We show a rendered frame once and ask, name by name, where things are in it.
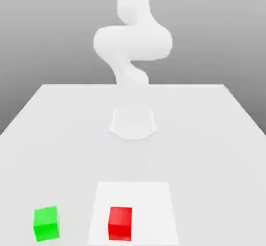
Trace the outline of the small green cube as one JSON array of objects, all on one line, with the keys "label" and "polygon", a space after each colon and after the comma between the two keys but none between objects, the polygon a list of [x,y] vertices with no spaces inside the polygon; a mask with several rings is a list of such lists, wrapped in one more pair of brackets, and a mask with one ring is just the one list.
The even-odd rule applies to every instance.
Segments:
[{"label": "small green cube", "polygon": [[33,230],[37,242],[60,237],[57,206],[34,210]]}]

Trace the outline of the small red cube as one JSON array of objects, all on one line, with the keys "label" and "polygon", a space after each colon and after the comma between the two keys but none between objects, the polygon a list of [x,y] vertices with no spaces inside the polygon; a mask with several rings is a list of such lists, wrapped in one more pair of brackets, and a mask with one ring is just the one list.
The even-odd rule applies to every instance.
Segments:
[{"label": "small red cube", "polygon": [[110,240],[131,241],[132,207],[111,207],[108,220]]}]

